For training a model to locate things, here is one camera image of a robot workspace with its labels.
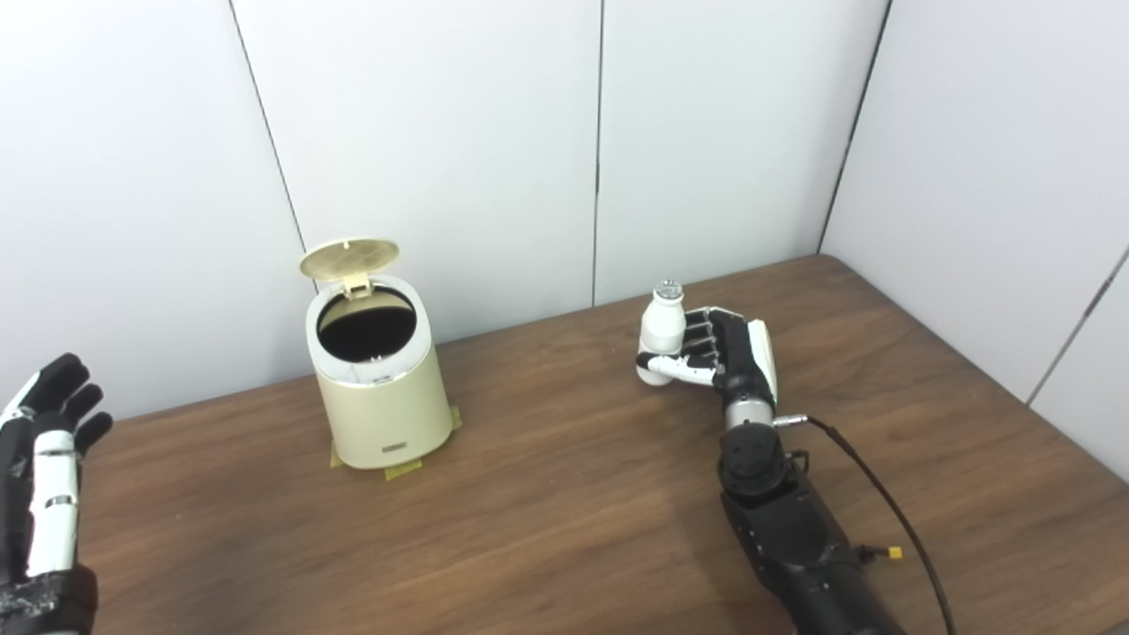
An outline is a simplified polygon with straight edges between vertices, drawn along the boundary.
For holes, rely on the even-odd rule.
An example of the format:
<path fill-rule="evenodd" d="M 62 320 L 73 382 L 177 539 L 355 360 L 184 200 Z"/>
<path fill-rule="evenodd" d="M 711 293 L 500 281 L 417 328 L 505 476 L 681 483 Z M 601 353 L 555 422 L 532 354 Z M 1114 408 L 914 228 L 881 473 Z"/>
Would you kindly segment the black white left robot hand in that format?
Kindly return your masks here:
<path fill-rule="evenodd" d="M 102 389 L 73 353 L 37 369 L 3 409 L 1 620 L 5 634 L 90 634 L 97 576 L 79 562 L 82 462 L 112 430 Z"/>

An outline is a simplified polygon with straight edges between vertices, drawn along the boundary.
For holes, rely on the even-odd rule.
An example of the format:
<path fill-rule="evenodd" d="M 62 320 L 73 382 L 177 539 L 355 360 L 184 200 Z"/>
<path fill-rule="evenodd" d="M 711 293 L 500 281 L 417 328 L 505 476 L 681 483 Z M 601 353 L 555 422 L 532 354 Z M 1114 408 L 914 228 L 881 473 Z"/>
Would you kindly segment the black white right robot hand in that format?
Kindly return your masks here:
<path fill-rule="evenodd" d="M 762 320 L 747 321 L 723 307 L 685 312 L 674 353 L 637 353 L 636 367 L 660 379 L 714 388 L 726 403 L 762 400 L 777 407 L 773 345 Z"/>

